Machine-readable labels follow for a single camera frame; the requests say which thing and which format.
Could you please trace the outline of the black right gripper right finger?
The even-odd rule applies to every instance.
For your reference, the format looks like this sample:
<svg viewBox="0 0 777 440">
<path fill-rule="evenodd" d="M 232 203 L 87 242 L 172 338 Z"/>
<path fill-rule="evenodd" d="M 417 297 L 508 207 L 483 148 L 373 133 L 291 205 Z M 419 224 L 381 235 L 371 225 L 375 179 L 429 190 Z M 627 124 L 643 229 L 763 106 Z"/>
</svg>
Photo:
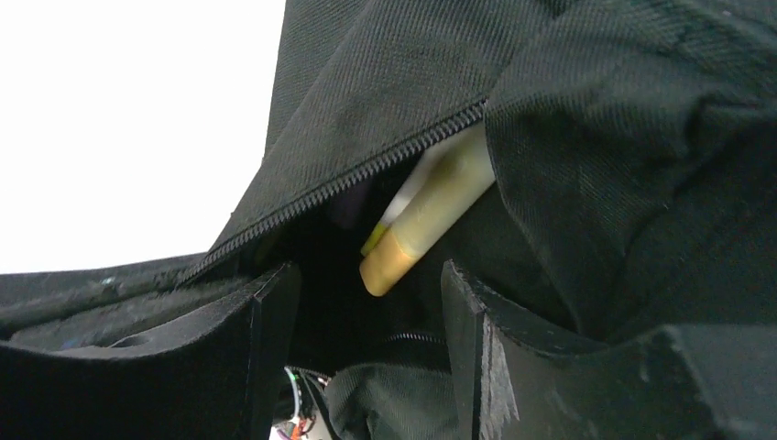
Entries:
<svg viewBox="0 0 777 440">
<path fill-rule="evenodd" d="M 608 346 L 446 262 L 462 439 L 773 439 L 776 330 L 665 325 Z"/>
</svg>

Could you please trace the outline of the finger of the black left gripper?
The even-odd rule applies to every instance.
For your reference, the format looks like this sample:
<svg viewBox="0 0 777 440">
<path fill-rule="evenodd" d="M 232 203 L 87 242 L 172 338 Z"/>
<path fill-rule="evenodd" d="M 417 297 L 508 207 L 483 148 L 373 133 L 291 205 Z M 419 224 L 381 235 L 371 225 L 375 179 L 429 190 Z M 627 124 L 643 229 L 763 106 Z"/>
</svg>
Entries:
<svg viewBox="0 0 777 440">
<path fill-rule="evenodd" d="M 238 291 L 246 277 L 181 287 L 199 255 L 102 269 L 4 274 L 1 339 L 44 351 L 107 347 Z"/>
</svg>

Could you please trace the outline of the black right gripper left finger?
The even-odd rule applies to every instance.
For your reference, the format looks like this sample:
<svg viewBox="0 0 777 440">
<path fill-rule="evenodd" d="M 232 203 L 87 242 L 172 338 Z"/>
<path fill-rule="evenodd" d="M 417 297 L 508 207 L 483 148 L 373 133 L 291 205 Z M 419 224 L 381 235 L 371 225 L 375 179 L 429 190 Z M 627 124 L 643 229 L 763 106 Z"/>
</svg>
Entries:
<svg viewBox="0 0 777 440">
<path fill-rule="evenodd" d="M 266 439 L 300 297 L 290 263 L 111 346 L 1 345 L 4 439 Z"/>
</svg>

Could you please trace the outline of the orange highlighter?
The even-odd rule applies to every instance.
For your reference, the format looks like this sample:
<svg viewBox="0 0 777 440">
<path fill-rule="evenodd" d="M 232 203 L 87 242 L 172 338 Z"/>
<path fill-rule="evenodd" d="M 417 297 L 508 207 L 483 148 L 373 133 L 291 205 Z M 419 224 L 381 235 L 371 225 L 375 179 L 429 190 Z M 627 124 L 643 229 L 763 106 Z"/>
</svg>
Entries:
<svg viewBox="0 0 777 440">
<path fill-rule="evenodd" d="M 388 293 L 495 182 L 484 125 L 455 135 L 460 142 L 363 257 L 359 273 L 371 295 Z"/>
</svg>

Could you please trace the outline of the black backpack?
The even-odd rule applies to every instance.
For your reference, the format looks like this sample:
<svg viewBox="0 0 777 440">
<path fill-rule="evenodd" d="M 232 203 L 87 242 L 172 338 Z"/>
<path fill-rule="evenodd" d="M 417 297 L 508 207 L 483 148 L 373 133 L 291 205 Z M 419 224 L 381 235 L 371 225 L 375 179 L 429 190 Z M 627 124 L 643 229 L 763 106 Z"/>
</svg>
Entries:
<svg viewBox="0 0 777 440">
<path fill-rule="evenodd" d="M 360 249 L 477 123 L 495 182 L 388 293 Z M 462 439 L 441 274 L 615 346 L 776 330 L 773 1 L 289 1 L 265 155 L 187 284 L 301 273 L 290 361 L 343 439 Z"/>
</svg>

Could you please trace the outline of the white yellow marker pen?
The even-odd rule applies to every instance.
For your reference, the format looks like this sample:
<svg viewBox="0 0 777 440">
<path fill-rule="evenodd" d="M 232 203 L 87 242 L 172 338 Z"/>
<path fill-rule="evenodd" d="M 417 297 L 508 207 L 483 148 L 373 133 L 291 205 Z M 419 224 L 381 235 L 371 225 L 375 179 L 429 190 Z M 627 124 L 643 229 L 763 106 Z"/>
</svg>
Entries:
<svg viewBox="0 0 777 440">
<path fill-rule="evenodd" d="M 440 143 L 430 147 L 422 153 L 421 158 L 416 163 L 409 176 L 405 179 L 394 197 L 391 199 L 388 207 L 383 212 L 370 235 L 360 249 L 360 254 L 365 257 L 378 243 L 388 227 L 401 214 L 410 201 L 415 197 L 423 184 L 429 178 L 434 166 L 441 158 L 454 146 L 460 142 L 460 136 L 449 137 Z"/>
</svg>

